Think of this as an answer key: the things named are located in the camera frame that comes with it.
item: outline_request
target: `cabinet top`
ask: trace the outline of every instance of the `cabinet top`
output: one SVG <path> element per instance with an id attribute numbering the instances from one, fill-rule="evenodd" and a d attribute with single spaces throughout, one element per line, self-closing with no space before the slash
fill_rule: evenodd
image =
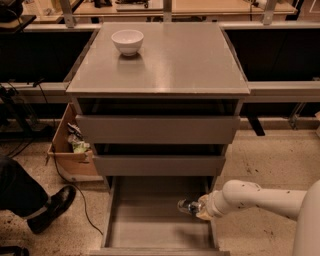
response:
<path id="1" fill-rule="evenodd" d="M 121 55 L 111 35 L 135 29 L 144 41 Z M 104 23 L 67 93 L 248 95 L 237 62 L 216 23 Z"/>

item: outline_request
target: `gray cabinet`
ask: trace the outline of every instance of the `gray cabinet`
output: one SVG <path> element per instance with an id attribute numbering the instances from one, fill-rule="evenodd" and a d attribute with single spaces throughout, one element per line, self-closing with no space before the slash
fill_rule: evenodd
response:
<path id="1" fill-rule="evenodd" d="M 144 33 L 134 57 L 112 44 L 121 29 Z M 220 175 L 249 94 L 219 26 L 103 24 L 67 92 L 110 187 L 104 241 L 92 255 L 227 255 L 208 234 L 212 223 L 176 209 L 181 197 L 197 199 Z M 132 234 L 137 223 L 141 232 Z M 178 229 L 210 241 L 177 239 Z"/>

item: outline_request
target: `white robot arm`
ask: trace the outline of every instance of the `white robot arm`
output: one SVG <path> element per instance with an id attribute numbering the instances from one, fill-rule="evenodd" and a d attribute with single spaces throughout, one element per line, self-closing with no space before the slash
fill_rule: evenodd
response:
<path id="1" fill-rule="evenodd" d="M 178 203 L 180 211 L 204 220 L 251 207 L 297 221 L 293 256 L 320 255 L 320 181 L 308 191 L 297 191 L 263 189 L 256 183 L 231 180 L 198 202 Z"/>

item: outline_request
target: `cardboard box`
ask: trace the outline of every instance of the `cardboard box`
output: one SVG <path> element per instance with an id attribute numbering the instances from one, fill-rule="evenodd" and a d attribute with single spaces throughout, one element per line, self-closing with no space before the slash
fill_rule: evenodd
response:
<path id="1" fill-rule="evenodd" d="M 73 105 L 68 104 L 48 150 L 48 156 L 56 160 L 60 174 L 69 181 L 102 180 L 93 163 L 92 151 L 73 153 L 72 146 L 68 143 L 67 124 L 76 124 L 75 116 Z"/>
<path id="2" fill-rule="evenodd" d="M 316 118 L 320 121 L 320 111 L 315 114 Z M 320 137 L 320 125 L 316 130 L 316 134 Z"/>

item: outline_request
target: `black panel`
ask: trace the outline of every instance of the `black panel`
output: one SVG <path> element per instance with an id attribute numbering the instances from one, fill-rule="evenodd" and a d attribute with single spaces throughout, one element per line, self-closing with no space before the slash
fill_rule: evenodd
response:
<path id="1" fill-rule="evenodd" d="M 320 77 L 320 29 L 226 30 L 249 81 Z"/>
<path id="2" fill-rule="evenodd" d="M 245 103 L 240 115 L 289 117 L 297 103 Z M 300 113 L 302 117 L 314 117 L 320 111 L 320 103 L 307 103 Z"/>
<path id="3" fill-rule="evenodd" d="M 0 82 L 62 82 L 92 32 L 0 35 Z"/>
<path id="4" fill-rule="evenodd" d="M 55 118 L 60 119 L 66 110 L 66 103 L 56 103 L 56 104 L 29 104 L 29 106 L 34 111 L 34 114 L 39 119 Z M 28 109 L 24 104 L 16 104 L 15 107 L 19 111 L 19 114 L 23 118 L 28 118 Z M 8 112 L 4 104 L 0 104 L 0 115 L 2 118 L 11 119 L 13 116 Z"/>

